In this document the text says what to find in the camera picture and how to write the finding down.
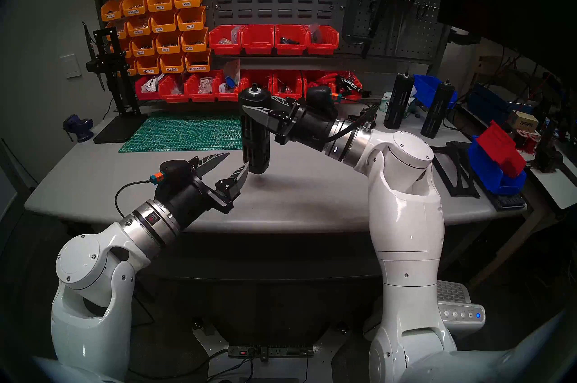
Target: blue container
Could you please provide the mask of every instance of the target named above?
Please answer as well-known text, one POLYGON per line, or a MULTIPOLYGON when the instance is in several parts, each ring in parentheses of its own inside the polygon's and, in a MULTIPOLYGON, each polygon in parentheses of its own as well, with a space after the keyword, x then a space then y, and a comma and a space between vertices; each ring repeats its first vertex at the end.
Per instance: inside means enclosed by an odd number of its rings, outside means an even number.
MULTIPOLYGON (((435 96, 435 92, 437 91, 437 86, 441 83, 441 80, 433 77, 432 75, 414 75, 415 77, 415 89, 417 90, 417 94, 415 97, 419 102, 425 105, 427 108, 431 106, 433 103, 433 97, 435 96)), ((455 102, 457 101, 457 91, 453 92, 453 97, 449 100, 449 108, 453 108, 455 106, 455 102)))
POLYGON ((517 178, 504 175, 499 164, 492 160, 477 143, 477 138, 478 136, 473 136, 473 143, 469 147, 469 162, 486 189, 496 195, 518 194, 527 178, 525 171, 522 171, 517 178))
POLYGON ((527 114, 531 114, 533 111, 533 107, 530 105, 522 105, 520 102, 515 105, 509 104, 479 83, 473 87, 473 91, 469 95, 467 109, 487 125, 489 125, 492 120, 499 125, 503 125, 513 110, 522 111, 527 114))

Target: wall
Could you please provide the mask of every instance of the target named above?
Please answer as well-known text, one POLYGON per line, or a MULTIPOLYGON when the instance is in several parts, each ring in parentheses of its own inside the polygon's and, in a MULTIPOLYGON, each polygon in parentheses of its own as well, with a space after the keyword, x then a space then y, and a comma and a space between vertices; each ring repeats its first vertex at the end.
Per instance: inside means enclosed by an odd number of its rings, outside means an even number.
MULTIPOLYGON (((457 29, 456 27, 453 27, 453 29, 457 30, 457 33, 460 34, 467 33, 466 31, 457 29)), ((473 79, 473 69, 479 57, 493 57, 492 63, 495 64, 496 71, 502 55, 502 45, 490 41, 486 38, 481 38, 481 42, 479 44, 470 46, 459 46, 454 43, 449 43, 446 45, 443 61, 439 67, 438 77, 441 80, 450 79, 451 83, 459 92, 459 95, 462 95, 469 89, 473 79)), ((519 53, 517 51, 505 48, 503 62, 506 62, 510 57, 514 58, 518 55, 519 53)), ((518 70, 528 74, 533 73, 533 69, 535 68, 534 61, 525 57, 521 57, 517 60, 516 63, 518 70)), ((545 71, 546 69, 539 66, 536 71, 535 80, 538 80, 545 71)))
POLYGON ((86 71, 82 21, 98 28, 94 0, 0 0, 0 137, 38 180, 74 145, 62 122, 75 113, 98 124, 111 98, 86 71), (59 57, 71 53, 82 76, 66 79, 59 57))
POLYGON ((4 170, 0 168, 0 220, 16 197, 16 189, 12 186, 4 170))

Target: cardboard box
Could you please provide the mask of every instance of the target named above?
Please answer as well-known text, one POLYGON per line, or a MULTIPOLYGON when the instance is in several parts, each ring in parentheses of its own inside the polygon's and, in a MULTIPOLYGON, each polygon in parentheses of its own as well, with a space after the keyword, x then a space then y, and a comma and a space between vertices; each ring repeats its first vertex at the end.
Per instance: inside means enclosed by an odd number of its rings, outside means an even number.
POLYGON ((539 121, 530 114, 522 113, 521 111, 513 111, 509 115, 508 124, 513 129, 522 129, 528 133, 532 133, 537 129, 539 121))

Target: black canister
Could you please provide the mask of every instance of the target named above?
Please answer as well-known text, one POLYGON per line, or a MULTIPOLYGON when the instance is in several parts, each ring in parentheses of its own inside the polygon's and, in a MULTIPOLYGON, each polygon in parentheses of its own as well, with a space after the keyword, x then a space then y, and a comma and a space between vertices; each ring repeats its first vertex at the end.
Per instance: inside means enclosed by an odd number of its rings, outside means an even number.
POLYGON ((399 129, 401 126, 414 83, 415 77, 412 75, 397 74, 384 120, 384 125, 388 129, 399 129))
POLYGON ((260 175, 268 168, 271 160, 271 134, 256 120, 247 116, 242 106, 271 108, 271 93, 253 83, 250 88, 238 93, 241 111, 242 157, 249 163, 249 171, 260 175))
POLYGON ((435 96, 433 97, 433 103, 431 103, 429 107, 427 118, 421 129, 423 136, 433 139, 437 135, 437 131, 439 131, 439 127, 443 119, 445 119, 446 109, 449 106, 451 97, 453 97, 453 92, 455 92, 453 85, 449 83, 439 83, 435 91, 435 96))

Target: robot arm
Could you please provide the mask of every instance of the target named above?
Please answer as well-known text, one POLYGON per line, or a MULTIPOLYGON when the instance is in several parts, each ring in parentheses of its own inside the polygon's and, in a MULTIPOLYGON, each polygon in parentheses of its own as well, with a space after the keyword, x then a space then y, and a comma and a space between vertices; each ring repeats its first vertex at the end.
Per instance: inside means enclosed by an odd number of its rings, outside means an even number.
POLYGON ((369 229, 384 298, 371 345, 371 382, 399 381, 420 358, 455 350, 437 305, 444 222, 431 148, 408 132, 381 132, 368 120, 337 119, 328 87, 311 88, 306 105, 272 97, 271 109, 243 110, 275 133, 277 142, 301 142, 368 177, 369 229))
POLYGON ((122 380, 128 369, 134 275, 206 210, 228 213, 248 175, 248 163, 212 189, 202 177, 229 154, 167 161, 151 177, 155 198, 95 235, 67 242, 56 260, 60 280, 52 304, 52 338, 58 360, 68 366, 122 380), (112 252, 129 253, 120 261, 112 252), (85 301, 105 307, 98 317, 85 301))

